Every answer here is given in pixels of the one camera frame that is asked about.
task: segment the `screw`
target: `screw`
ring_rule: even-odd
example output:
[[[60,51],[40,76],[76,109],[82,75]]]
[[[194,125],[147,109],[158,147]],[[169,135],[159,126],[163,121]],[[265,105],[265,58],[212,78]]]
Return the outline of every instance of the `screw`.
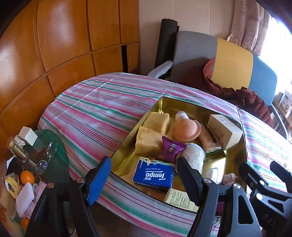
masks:
[[[233,186],[234,186],[235,188],[237,188],[237,189],[240,189],[240,188],[241,188],[240,184],[238,184],[238,183],[233,184]]]
[[[82,184],[82,183],[84,183],[85,178],[78,178],[76,181],[77,181],[77,183]]]
[[[209,179],[209,178],[204,178],[203,181],[204,181],[205,184],[210,184],[210,183],[212,183],[212,180]]]
[[[263,196],[262,196],[260,193],[257,193],[257,194],[256,194],[256,198],[257,198],[258,200],[262,200],[262,199],[263,199]]]
[[[48,183],[47,187],[48,187],[49,189],[53,188],[53,187],[54,187],[54,183]]]

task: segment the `orange fruit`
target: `orange fruit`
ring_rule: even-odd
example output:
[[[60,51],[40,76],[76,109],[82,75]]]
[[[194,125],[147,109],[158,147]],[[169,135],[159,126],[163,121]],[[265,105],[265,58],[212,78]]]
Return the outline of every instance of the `orange fruit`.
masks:
[[[20,174],[20,180],[23,185],[25,185],[27,182],[34,184],[35,178],[34,175],[29,172],[28,170],[22,171]]]
[[[29,219],[27,218],[21,218],[20,223],[24,231],[26,231],[27,225],[28,225]]]

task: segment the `gold tin tray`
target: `gold tin tray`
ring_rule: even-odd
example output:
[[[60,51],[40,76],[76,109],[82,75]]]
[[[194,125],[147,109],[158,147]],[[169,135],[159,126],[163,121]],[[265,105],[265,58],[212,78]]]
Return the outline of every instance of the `gold tin tray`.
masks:
[[[212,110],[203,108],[198,105],[190,104],[181,100],[171,99],[167,97],[161,97],[151,108],[150,110],[140,119],[136,124],[133,130],[125,138],[123,143],[111,156],[112,161],[112,172],[119,176],[121,179],[139,189],[140,191],[148,194],[149,196],[164,201],[167,195],[167,191],[154,189],[138,184],[134,184],[133,176],[138,163],[139,155],[135,154],[135,143],[138,129],[143,125],[144,121],[151,112],[159,113],[169,113],[171,118],[171,127],[167,132],[167,137],[172,139],[172,126],[175,123],[175,115],[179,111],[185,111],[190,119],[195,119],[200,123],[208,123],[210,114],[218,114]],[[230,119],[236,126],[241,128],[240,124]],[[202,147],[201,141],[196,138],[193,143],[198,144]],[[246,162],[246,150],[243,136],[240,139],[240,142],[226,151],[220,151],[215,154],[206,156],[203,165],[202,175],[204,176],[209,168],[217,167],[219,172],[223,174],[235,173],[238,176],[238,167],[241,163]],[[239,179],[238,182],[245,188],[245,183],[243,180]],[[173,189],[181,190],[185,192],[183,183],[179,175],[175,172],[173,178]]]

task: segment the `white wall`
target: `white wall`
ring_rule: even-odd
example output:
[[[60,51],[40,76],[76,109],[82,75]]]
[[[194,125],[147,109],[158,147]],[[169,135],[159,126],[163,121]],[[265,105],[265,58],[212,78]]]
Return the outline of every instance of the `white wall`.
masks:
[[[163,18],[176,20],[180,30],[227,39],[233,12],[234,0],[140,0],[141,74],[154,68]]]

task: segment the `window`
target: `window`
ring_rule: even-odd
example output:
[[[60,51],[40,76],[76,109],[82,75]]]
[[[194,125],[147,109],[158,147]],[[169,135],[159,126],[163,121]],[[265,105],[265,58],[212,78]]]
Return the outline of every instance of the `window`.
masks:
[[[259,58],[277,74],[275,94],[285,90],[292,93],[292,34],[272,17]]]

